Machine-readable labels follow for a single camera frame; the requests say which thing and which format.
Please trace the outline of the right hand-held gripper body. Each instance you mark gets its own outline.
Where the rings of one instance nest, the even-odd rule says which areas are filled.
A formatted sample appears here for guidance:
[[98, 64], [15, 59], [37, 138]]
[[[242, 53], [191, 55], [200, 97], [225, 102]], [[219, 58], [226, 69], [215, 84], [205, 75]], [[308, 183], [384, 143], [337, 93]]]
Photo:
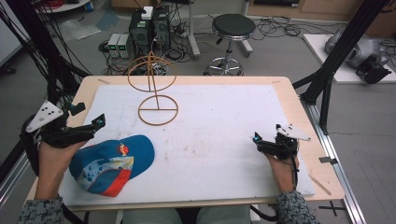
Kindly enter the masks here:
[[279, 131], [276, 130], [274, 142], [263, 140], [263, 147], [259, 148], [259, 151], [283, 161], [297, 155], [300, 140], [310, 141], [311, 137], [299, 128], [289, 124], [282, 126]]

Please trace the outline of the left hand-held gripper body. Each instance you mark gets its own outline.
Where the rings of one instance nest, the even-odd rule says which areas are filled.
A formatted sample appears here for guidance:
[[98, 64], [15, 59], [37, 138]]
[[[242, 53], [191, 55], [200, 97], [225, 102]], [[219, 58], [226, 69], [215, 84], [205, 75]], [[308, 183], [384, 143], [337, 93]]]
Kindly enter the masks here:
[[79, 127], [67, 125], [69, 113], [67, 110], [46, 100], [38, 109], [33, 119], [28, 122], [25, 131], [38, 131], [42, 140], [57, 148], [65, 148], [79, 142], [94, 138], [95, 123]]

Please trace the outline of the blue and red cap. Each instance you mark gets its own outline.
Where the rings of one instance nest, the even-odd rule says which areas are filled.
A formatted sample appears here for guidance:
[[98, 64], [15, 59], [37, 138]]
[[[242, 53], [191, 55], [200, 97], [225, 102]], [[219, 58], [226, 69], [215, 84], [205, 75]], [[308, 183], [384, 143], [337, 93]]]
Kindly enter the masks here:
[[139, 134], [79, 149], [69, 172], [89, 193], [116, 197], [129, 180], [147, 171], [154, 158], [151, 141]]

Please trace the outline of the brown wire hat stand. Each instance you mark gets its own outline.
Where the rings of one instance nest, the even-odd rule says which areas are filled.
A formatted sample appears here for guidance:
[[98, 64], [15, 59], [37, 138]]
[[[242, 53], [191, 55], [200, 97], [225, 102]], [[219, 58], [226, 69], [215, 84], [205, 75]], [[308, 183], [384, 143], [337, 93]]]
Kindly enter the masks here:
[[[167, 84], [160, 86], [157, 83], [156, 77], [158, 75], [155, 73], [155, 65], [164, 65], [173, 70], [174, 74]], [[146, 88], [138, 87], [137, 83], [135, 83], [132, 79], [132, 76], [134, 76], [135, 72], [139, 68], [146, 69], [145, 73], [143, 74], [147, 81]], [[179, 105], [177, 101], [169, 95], [161, 94], [161, 91], [173, 86], [176, 80], [176, 68], [169, 61], [162, 57], [156, 56], [152, 50], [148, 53], [148, 55], [141, 56], [134, 60], [134, 66], [130, 68], [127, 73], [128, 84], [136, 91], [150, 93], [150, 96], [144, 99], [137, 108], [137, 115], [144, 123], [151, 126], [162, 126], [172, 122], [177, 117], [179, 112]], [[146, 112], [158, 114], [164, 113], [168, 115], [168, 117], [163, 121], [150, 120], [145, 115]]]

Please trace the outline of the person's right hand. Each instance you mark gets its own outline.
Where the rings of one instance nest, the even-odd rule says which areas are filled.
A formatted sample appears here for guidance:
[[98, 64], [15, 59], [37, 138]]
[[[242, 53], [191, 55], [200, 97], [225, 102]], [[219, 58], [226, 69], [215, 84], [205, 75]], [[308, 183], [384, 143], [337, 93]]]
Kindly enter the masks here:
[[295, 190], [293, 177], [295, 168], [299, 167], [299, 160], [297, 157], [292, 161], [291, 158], [280, 161], [273, 156], [266, 155], [270, 163], [273, 178], [280, 193]]

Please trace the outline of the person's left hand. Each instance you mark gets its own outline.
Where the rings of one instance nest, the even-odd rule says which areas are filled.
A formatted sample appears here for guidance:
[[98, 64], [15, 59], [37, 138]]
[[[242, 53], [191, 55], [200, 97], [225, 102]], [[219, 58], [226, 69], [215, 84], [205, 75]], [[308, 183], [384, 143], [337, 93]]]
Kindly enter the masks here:
[[60, 184], [64, 178], [64, 172], [76, 152], [86, 144], [86, 141], [74, 145], [57, 148], [42, 141], [38, 146], [39, 154], [39, 176], [38, 182], [49, 184]]

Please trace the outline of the thin wooden stick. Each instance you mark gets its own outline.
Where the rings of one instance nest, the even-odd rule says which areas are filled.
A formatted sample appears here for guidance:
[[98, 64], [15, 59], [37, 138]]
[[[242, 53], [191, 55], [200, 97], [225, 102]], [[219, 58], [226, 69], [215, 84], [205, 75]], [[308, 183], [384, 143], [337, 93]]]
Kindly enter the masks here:
[[326, 192], [329, 196], [332, 196], [332, 193], [324, 186], [322, 185], [316, 178], [314, 178], [312, 175], [308, 175], [311, 180], [318, 185], [324, 192]]

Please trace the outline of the grey power supply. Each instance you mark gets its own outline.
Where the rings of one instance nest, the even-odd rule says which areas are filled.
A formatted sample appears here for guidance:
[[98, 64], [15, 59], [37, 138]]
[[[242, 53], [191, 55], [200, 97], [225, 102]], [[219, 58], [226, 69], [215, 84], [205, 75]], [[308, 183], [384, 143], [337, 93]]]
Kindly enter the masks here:
[[117, 47], [121, 58], [129, 57], [128, 39], [129, 36], [127, 34], [120, 35]]
[[112, 34], [107, 42], [107, 47], [112, 58], [119, 58], [120, 54], [117, 48], [120, 34]]

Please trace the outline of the clear plastic sheet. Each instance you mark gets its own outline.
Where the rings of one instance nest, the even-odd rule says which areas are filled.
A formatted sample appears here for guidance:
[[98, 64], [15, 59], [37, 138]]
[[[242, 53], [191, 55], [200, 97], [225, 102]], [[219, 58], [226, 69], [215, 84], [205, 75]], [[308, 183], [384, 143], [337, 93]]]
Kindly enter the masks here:
[[65, 41], [84, 39], [101, 32], [95, 25], [84, 26], [78, 20], [64, 21], [59, 28]]

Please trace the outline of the white platform board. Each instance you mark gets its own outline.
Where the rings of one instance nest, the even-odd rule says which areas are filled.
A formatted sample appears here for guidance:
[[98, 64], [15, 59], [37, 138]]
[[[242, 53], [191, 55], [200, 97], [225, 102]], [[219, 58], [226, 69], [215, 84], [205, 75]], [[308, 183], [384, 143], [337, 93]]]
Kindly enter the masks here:
[[[330, 37], [331, 35], [303, 35], [305, 43], [316, 55], [320, 63], [324, 63], [328, 57], [328, 54], [325, 52], [325, 43]], [[390, 74], [381, 79], [379, 84], [396, 84], [396, 72], [387, 64], [384, 68], [388, 69]], [[364, 84], [364, 81], [356, 75], [356, 70], [351, 68], [347, 63], [342, 63], [334, 75], [333, 82], [335, 84]]]

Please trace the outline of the black computer tower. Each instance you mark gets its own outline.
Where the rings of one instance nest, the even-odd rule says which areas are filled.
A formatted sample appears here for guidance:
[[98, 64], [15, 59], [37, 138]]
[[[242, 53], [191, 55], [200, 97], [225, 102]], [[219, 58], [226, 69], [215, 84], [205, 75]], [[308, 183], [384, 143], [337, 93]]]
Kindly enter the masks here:
[[152, 40], [152, 22], [151, 20], [143, 20], [142, 13], [142, 10], [136, 10], [132, 14], [129, 25], [129, 33], [134, 44], [134, 53], [136, 57], [149, 54]]
[[169, 50], [171, 48], [169, 14], [169, 6], [157, 7], [153, 13], [154, 38], [158, 49]]

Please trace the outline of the black robot device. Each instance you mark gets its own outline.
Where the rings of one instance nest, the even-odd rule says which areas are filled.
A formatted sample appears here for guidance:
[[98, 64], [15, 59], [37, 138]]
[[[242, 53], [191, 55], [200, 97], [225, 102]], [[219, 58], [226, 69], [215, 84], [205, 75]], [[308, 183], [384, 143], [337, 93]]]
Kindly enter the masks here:
[[370, 55], [360, 64], [356, 75], [366, 84], [375, 84], [390, 74], [390, 71], [376, 61], [376, 57]]

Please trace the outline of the grey robot device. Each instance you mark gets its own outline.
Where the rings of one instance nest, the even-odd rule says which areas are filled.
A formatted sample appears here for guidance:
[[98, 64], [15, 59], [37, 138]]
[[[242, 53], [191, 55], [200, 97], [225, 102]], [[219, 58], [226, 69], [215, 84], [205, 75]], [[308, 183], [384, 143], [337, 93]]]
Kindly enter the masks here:
[[[343, 29], [338, 29], [335, 34], [327, 40], [325, 43], [326, 53], [332, 51], [343, 32]], [[385, 65], [389, 61], [389, 57], [386, 55], [385, 50], [380, 47], [380, 42], [364, 35], [346, 56], [345, 62], [352, 68], [358, 68], [370, 56], [373, 56], [375, 61], [380, 65]]]

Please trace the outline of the grey table leg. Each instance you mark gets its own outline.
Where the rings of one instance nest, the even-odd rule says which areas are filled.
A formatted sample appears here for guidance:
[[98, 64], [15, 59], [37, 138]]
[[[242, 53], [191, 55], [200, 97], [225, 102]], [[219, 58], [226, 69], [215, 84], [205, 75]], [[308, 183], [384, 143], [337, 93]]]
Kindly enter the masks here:
[[192, 58], [198, 60], [201, 57], [195, 35], [194, 35], [194, 0], [188, 0], [189, 6], [189, 31], [188, 39], [191, 46]]

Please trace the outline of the black metal frame post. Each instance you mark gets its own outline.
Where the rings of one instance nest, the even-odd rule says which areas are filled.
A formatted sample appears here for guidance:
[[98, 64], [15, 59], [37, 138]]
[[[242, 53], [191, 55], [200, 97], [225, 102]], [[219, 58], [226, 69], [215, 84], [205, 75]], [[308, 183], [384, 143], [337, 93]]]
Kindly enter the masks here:
[[318, 124], [326, 135], [329, 134], [328, 113], [333, 77], [387, 2], [388, 0], [363, 0], [320, 68], [292, 84], [294, 89], [309, 84], [307, 90], [300, 95], [300, 99], [308, 105], [315, 105], [317, 98], [322, 94]]
[[6, 0], [6, 2], [30, 37], [32, 44], [18, 34], [18, 26], [1, 11], [0, 19], [17, 37], [47, 81], [48, 100], [55, 105], [59, 104], [61, 108], [69, 107], [80, 86], [78, 78], [87, 77], [89, 74], [64, 58], [30, 0]]

